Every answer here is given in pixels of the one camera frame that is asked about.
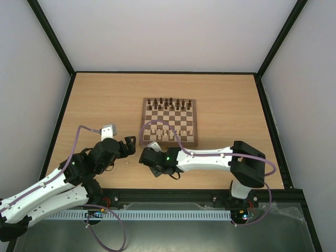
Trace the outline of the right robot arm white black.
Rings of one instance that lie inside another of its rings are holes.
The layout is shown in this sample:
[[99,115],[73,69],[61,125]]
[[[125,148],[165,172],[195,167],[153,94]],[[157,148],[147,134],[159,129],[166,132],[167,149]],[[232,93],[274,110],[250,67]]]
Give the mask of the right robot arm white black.
[[180,178],[183,172],[217,170],[230,172],[234,180],[230,186],[229,200],[239,206],[247,200],[254,188],[264,187],[265,155],[243,141],[216,150],[191,150],[169,147],[165,152],[158,143],[144,148],[139,163],[150,168],[155,177],[169,175]]

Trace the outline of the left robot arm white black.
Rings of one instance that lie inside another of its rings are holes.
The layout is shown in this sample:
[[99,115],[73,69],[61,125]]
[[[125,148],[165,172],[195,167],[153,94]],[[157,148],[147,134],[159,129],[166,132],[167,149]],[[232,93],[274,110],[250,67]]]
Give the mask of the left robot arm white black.
[[135,153],[135,136],[123,141],[106,138],[92,148],[73,154],[44,179],[1,200],[1,241],[8,242],[59,211],[100,202],[103,191],[96,175],[115,160]]

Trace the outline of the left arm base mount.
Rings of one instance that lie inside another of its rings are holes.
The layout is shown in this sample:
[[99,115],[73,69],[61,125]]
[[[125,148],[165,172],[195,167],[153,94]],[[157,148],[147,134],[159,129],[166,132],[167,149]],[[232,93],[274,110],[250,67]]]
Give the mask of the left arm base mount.
[[88,194],[88,204],[101,205],[109,208],[118,208],[119,192],[117,189],[103,188]]

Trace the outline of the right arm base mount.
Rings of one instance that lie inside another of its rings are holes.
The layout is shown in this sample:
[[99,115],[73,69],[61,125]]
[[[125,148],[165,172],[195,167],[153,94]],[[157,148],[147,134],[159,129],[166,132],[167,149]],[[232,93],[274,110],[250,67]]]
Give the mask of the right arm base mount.
[[214,190],[212,191],[212,206],[225,209],[243,209],[250,206],[256,207],[257,202],[249,199],[234,198],[230,194],[230,190]]

